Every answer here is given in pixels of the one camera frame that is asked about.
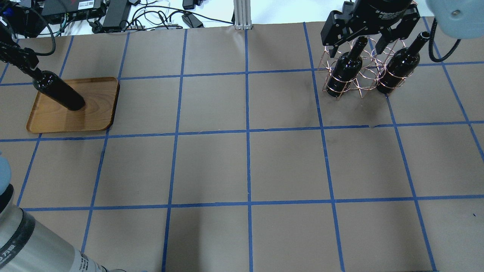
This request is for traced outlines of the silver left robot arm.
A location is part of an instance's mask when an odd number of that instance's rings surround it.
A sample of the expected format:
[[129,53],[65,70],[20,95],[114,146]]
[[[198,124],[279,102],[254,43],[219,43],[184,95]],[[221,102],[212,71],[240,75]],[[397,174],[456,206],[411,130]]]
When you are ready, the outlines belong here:
[[[1,61],[17,66],[34,87],[71,111],[81,110],[83,97],[57,74],[42,71],[38,52],[21,48],[1,25]],[[1,158],[1,271],[2,272],[106,272],[107,269],[13,203],[11,167]]]

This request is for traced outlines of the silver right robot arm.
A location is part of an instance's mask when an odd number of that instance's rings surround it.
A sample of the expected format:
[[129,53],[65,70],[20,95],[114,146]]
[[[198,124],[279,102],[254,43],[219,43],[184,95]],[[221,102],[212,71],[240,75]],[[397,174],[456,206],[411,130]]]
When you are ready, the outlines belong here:
[[[426,4],[447,36],[458,40],[483,36],[482,0],[427,0]],[[345,1],[342,11],[330,12],[320,36],[333,57],[345,42],[380,34],[375,52],[381,54],[390,43],[406,40],[419,19],[418,5],[412,0]]]

